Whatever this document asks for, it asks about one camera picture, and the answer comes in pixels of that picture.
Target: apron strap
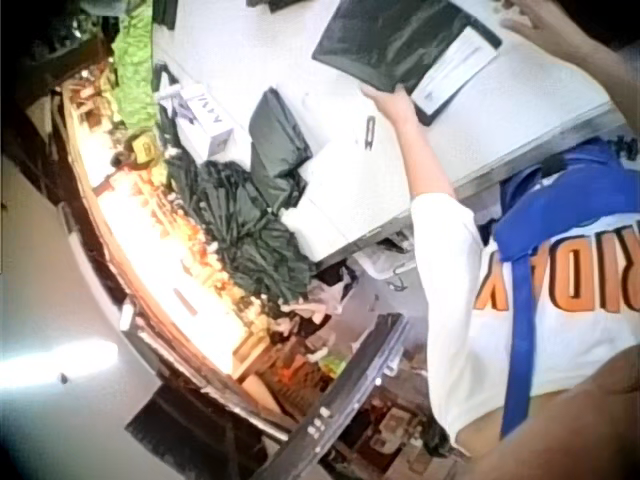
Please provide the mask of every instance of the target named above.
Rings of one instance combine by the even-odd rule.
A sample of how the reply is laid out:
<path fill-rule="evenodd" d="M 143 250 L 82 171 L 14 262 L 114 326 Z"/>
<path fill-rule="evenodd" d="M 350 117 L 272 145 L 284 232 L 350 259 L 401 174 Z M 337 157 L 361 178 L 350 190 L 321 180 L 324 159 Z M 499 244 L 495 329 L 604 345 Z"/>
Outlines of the apron strap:
<path fill-rule="evenodd" d="M 528 416 L 535 365 L 535 300 L 530 254 L 537 246 L 599 218 L 640 212 L 640 175 L 580 165 L 527 193 L 496 225 L 502 262 L 512 263 L 513 332 L 502 437 Z"/>

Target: cardboard box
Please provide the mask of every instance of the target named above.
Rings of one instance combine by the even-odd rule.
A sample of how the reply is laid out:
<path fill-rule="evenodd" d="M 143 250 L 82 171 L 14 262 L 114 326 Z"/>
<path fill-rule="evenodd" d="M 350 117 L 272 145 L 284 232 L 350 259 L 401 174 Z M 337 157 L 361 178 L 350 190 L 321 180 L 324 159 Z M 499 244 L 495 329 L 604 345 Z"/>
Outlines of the cardboard box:
<path fill-rule="evenodd" d="M 203 85 L 185 87 L 180 94 L 195 117 L 193 123 L 178 118 L 178 133 L 185 147 L 191 146 L 196 151 L 195 154 L 191 152 L 192 155 L 199 161 L 224 152 L 233 126 L 218 104 Z M 182 135 L 187 136 L 188 141 L 184 141 Z"/>

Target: white cloth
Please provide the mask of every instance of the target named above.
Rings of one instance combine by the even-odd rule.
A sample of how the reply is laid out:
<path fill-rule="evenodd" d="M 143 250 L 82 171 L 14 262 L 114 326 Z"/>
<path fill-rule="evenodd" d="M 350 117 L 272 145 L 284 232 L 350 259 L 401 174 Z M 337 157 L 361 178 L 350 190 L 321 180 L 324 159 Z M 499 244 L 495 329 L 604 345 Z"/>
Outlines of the white cloth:
<path fill-rule="evenodd" d="M 496 275 L 487 275 L 497 246 L 492 240 L 483 247 L 473 212 L 448 195 L 416 198 L 412 217 L 417 266 L 429 302 L 430 400 L 455 442 L 463 427 L 504 403 L 513 320 L 511 265 L 498 264 Z M 532 396 L 570 389 L 640 342 L 639 229 L 640 215 L 614 215 L 551 240 L 536 312 Z M 596 248 L 600 244 L 608 246 Z M 580 257 L 567 254 L 572 245 L 577 251 L 581 245 L 589 248 Z M 608 275 L 607 267 L 612 267 Z M 492 285 L 498 288 L 490 295 Z M 579 301 L 571 298 L 576 288 Z M 483 299 L 486 304 L 480 305 Z"/>

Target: white counter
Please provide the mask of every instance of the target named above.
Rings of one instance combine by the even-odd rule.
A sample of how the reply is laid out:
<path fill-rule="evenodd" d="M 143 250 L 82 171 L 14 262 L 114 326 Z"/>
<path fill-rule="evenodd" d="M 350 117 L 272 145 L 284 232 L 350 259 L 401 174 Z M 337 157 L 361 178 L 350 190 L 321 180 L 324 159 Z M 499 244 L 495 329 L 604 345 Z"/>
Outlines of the white counter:
<path fill-rule="evenodd" d="M 493 2 L 457 0 L 504 40 L 427 131 L 445 170 L 466 197 L 623 123 L 608 96 L 582 71 L 498 26 Z M 327 264 L 408 222 L 410 199 L 395 136 L 356 80 L 311 59 L 338 0 L 312 0 L 270 14 L 241 0 L 180 2 L 173 32 L 156 27 L 154 55 L 181 79 L 204 83 L 238 128 L 230 155 L 249 165 L 246 134 L 262 93 L 275 86 L 316 158 L 303 167 L 309 187 L 286 223 L 303 250 Z"/>

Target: black plastic bag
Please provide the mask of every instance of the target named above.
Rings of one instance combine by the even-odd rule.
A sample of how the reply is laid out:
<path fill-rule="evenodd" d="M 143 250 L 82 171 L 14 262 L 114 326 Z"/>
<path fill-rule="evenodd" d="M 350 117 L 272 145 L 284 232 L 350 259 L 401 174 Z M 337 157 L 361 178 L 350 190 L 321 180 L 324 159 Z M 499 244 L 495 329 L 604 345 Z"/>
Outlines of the black plastic bag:
<path fill-rule="evenodd" d="M 313 59 L 378 90 L 409 93 L 458 36 L 473 27 L 494 48 L 502 41 L 478 19 L 447 0 L 343 0 L 329 21 Z M 431 116 L 431 123 L 446 106 Z"/>
<path fill-rule="evenodd" d="M 269 6 L 269 11 L 271 13 L 275 13 L 283 8 L 293 5 L 294 3 L 300 3 L 303 1 L 309 0 L 247 0 L 247 7 L 257 7 L 258 5 L 266 3 Z"/>
<path fill-rule="evenodd" d="M 233 162 L 207 161 L 198 168 L 186 152 L 167 165 L 186 213 L 218 243 L 217 254 L 238 287 L 273 303 L 306 295 L 314 265 L 269 211 L 249 172 Z"/>
<path fill-rule="evenodd" d="M 277 90 L 267 90 L 249 122 L 251 177 L 274 212 L 298 204 L 306 182 L 297 169 L 313 153 Z"/>
<path fill-rule="evenodd" d="M 255 145 L 251 146 L 251 177 L 274 212 L 298 205 L 307 187 L 307 182 L 295 170 L 281 177 L 269 175 Z"/>

